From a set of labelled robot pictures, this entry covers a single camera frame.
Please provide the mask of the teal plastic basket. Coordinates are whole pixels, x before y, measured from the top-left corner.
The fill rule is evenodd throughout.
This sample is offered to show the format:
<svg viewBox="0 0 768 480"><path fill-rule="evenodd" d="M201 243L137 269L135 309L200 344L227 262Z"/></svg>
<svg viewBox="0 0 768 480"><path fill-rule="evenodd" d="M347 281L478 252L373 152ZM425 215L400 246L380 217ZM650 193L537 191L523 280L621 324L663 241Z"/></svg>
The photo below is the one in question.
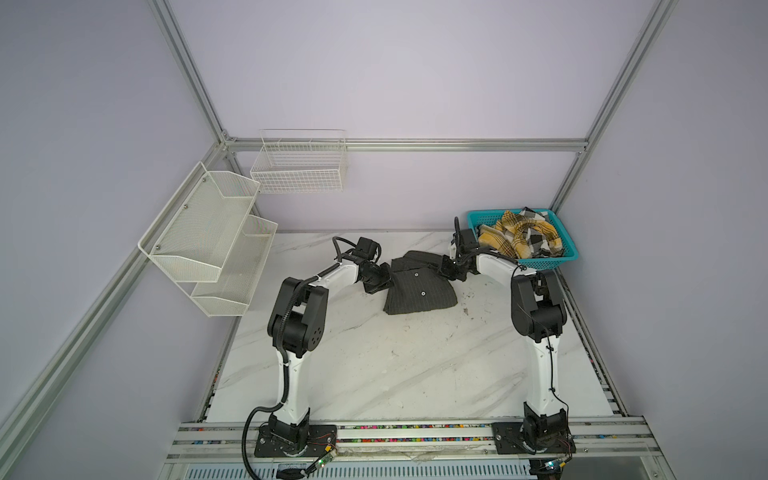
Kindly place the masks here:
<svg viewBox="0 0 768 480"><path fill-rule="evenodd" d="M477 229L480 225L482 224L493 225L497 220L501 218L501 216L505 211L509 210L509 211L518 213L523 208L470 211L467 214L467 224L468 224L468 227L475 233L475 236L478 241ZM525 260L515 259L515 258L512 258L512 259L516 260L521 265L524 265L528 268L533 268L538 270L554 269L567 261L576 260L578 258L578 251L576 249L575 243L571 239L567 229L565 228L562 221L557 217L557 215L553 211L547 210L547 209L531 209L531 210L534 210L535 212L546 215L548 217L549 222L556 227L558 233L560 234L563 240L563 243L565 246L565 253L561 257L553 257L553 258L536 258L536 259L525 259Z"/></svg>

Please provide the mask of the aluminium frame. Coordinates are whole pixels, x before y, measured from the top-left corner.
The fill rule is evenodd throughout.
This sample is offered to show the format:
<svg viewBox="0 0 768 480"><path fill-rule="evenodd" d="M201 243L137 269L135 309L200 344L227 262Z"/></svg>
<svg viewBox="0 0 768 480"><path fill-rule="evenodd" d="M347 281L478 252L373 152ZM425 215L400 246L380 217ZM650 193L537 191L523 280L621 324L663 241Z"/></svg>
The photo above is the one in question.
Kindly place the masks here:
<svg viewBox="0 0 768 480"><path fill-rule="evenodd" d="M582 173L605 129L625 98L637 71L647 58L649 50L660 35L676 7L674 1L657 1L632 45L611 89L605 98L594 124L586 137L566 138L493 138L493 139L392 139L353 138L347 141L353 152L535 152L570 151L577 155L569 168L563 184L553 201L560 208L570 194L576 179ZM149 4L160 32L168 44L182 76L201 109L215 139L200 165L194 167L180 185L150 229L156 231L168 222L182 193L190 190L202 178L210 165L216 164L226 154L234 151L254 151L262 143L256 139L227 137L219 117L215 113L210 96L194 63L191 51L178 24L173 9L167 1ZM76 328L41 371L1 427L1 476L9 477L35 437L42 430L60 397L77 375L83 362L92 352L111 325L129 293L138 284L149 262L148 255L136 247L110 280L99 297L85 313Z"/></svg>

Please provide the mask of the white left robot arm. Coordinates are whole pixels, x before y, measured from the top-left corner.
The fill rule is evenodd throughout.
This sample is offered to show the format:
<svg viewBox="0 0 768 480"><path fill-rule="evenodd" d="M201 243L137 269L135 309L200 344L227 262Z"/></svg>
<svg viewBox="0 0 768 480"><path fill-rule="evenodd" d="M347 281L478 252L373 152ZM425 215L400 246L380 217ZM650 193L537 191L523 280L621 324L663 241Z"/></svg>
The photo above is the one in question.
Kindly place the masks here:
<svg viewBox="0 0 768 480"><path fill-rule="evenodd" d="M280 362L281 391L267 426L271 437L291 453L305 449L309 443L311 408L303 383L308 378L310 354L325 332L330 299L355 284L362 285L368 294L390 288L390 265L372 260L337 261L307 279L285 279L278 292L268 334Z"/></svg>

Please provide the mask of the yellow plaid shirt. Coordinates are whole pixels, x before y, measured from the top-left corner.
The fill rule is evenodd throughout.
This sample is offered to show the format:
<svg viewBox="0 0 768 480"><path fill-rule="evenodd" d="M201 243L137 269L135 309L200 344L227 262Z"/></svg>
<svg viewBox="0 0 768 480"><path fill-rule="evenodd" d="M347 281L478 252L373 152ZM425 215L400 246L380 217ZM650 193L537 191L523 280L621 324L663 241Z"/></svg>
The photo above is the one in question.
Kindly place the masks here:
<svg viewBox="0 0 768 480"><path fill-rule="evenodd" d="M563 240L544 214L527 207L520 212L505 211L493 225L477 229L478 243L515 259L561 257Z"/></svg>

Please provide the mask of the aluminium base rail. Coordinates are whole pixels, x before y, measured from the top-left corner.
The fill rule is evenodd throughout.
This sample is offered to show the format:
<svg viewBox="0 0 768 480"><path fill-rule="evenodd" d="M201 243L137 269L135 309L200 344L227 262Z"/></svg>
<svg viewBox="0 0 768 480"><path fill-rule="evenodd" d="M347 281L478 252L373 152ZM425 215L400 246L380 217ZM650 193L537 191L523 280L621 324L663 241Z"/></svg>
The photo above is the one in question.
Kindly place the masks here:
<svg viewBox="0 0 768 480"><path fill-rule="evenodd" d="M162 479L274 479L315 460L315 479L672 479L674 473L641 417L582 417L570 443L552 451L515 452L497 421L337 421L288 455L239 423L182 425Z"/></svg>

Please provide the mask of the dark grey pinstriped shirt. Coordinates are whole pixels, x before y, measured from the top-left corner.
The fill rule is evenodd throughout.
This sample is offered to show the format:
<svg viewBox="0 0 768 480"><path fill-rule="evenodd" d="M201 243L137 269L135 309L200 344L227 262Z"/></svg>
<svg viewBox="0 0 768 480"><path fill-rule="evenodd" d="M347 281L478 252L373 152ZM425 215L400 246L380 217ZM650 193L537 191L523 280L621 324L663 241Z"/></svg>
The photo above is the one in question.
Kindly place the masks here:
<svg viewBox="0 0 768 480"><path fill-rule="evenodd" d="M442 256L408 251L392 260L392 285L387 291L384 312L404 315L448 309L458 304L450 281L439 273Z"/></svg>

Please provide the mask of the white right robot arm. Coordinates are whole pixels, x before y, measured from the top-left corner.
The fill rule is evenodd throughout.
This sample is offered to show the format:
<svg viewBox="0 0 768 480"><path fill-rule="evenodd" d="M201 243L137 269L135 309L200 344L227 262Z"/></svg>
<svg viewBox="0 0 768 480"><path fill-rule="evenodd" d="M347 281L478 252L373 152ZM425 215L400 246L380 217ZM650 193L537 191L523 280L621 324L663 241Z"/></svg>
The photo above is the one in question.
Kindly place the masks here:
<svg viewBox="0 0 768 480"><path fill-rule="evenodd" d="M485 275L509 288L510 318L524 339L530 386L519 429L510 443L529 453L544 453L568 442L569 406L559 393L559 343L568 313L564 293L552 270L530 270L498 252L454 252L439 261L450 280L469 273Z"/></svg>

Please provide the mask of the white mesh two-tier shelf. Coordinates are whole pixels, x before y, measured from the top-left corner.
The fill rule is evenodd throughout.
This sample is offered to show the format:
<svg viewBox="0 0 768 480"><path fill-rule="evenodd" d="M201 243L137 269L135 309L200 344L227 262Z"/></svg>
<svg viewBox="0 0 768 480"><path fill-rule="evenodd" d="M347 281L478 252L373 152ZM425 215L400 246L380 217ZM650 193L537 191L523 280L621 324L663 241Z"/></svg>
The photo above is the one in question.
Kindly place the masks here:
<svg viewBox="0 0 768 480"><path fill-rule="evenodd" d="M260 183L198 163L138 241L208 317L249 310L277 224L255 213Z"/></svg>

